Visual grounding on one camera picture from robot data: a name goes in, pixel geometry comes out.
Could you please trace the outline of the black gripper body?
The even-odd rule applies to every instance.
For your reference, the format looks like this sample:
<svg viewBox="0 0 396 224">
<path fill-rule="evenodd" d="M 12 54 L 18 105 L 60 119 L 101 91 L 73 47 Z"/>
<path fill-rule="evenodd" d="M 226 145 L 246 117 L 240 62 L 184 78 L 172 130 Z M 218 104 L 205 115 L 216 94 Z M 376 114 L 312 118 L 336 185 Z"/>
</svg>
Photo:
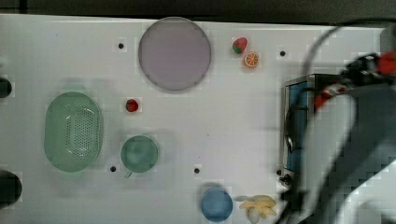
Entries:
<svg viewBox="0 0 396 224">
<path fill-rule="evenodd" d="M 346 65 L 339 82 L 350 89 L 395 82 L 395 53 L 370 53 Z"/>
</svg>

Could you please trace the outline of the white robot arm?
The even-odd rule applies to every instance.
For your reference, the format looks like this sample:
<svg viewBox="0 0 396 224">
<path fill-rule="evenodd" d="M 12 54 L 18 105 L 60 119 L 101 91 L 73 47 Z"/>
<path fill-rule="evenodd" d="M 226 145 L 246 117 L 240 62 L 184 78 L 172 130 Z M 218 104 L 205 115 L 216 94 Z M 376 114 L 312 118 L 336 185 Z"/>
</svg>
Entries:
<svg viewBox="0 0 396 224">
<path fill-rule="evenodd" d="M 365 81 L 351 63 L 351 83 L 327 93 L 308 123 L 297 224 L 333 224 L 348 196 L 395 160 L 395 53 L 376 56 L 369 69 Z"/>
</svg>

